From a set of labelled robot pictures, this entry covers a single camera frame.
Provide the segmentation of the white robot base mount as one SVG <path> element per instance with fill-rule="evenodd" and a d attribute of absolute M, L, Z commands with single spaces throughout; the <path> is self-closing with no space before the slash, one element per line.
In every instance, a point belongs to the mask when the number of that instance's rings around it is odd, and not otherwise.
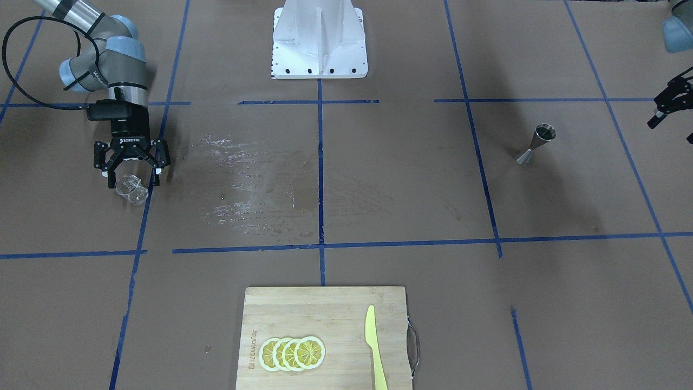
<path fill-rule="evenodd" d="M 287 1 L 273 22 L 273 79 L 367 77 L 364 17 L 353 2 Z"/>

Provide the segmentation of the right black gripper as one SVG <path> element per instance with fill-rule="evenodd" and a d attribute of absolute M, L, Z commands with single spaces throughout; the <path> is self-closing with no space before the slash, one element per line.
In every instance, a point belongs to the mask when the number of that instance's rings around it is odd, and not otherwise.
<path fill-rule="evenodd" d="M 154 175 L 161 175 L 171 165 L 166 140 L 151 141 L 149 132 L 149 110 L 136 108 L 128 121 L 110 121 L 112 141 L 94 143 L 94 167 L 102 171 L 107 179 L 116 179 L 115 171 L 126 159 L 146 161 Z"/>

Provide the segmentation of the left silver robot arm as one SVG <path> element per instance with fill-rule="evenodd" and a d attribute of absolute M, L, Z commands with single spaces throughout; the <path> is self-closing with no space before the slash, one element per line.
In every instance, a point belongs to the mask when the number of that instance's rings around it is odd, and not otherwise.
<path fill-rule="evenodd" d="M 662 24 L 663 41 L 668 53 L 691 51 L 692 48 L 692 1 L 669 1 L 671 16 Z M 676 75 L 653 99 L 656 104 L 654 116 L 648 127 L 656 128 L 666 116 L 691 109 L 691 67 Z"/>

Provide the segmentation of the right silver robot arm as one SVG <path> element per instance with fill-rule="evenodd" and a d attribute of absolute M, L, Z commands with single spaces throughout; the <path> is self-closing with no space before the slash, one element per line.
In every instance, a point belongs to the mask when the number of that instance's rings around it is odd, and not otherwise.
<path fill-rule="evenodd" d="M 121 15 L 107 15 L 89 1 L 39 1 L 50 20 L 61 22 L 89 42 L 84 52 L 64 60 L 59 68 L 66 90 L 107 90 L 108 97 L 84 106 L 90 121 L 108 121 L 111 141 L 94 144 L 94 167 L 110 188 L 115 170 L 126 160 L 151 166 L 158 184 L 170 165 L 165 140 L 151 138 L 148 109 L 148 74 L 143 44 L 136 25 Z"/>

